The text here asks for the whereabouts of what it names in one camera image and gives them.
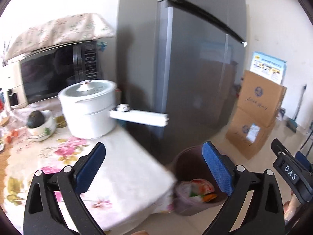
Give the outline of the person's hand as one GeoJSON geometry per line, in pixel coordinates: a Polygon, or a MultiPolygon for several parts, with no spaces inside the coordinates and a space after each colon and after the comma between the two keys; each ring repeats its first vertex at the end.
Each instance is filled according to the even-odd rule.
{"type": "Polygon", "coordinates": [[[300,206],[297,196],[291,191],[291,199],[284,203],[284,220],[288,223],[296,214],[297,208],[300,206]]]}

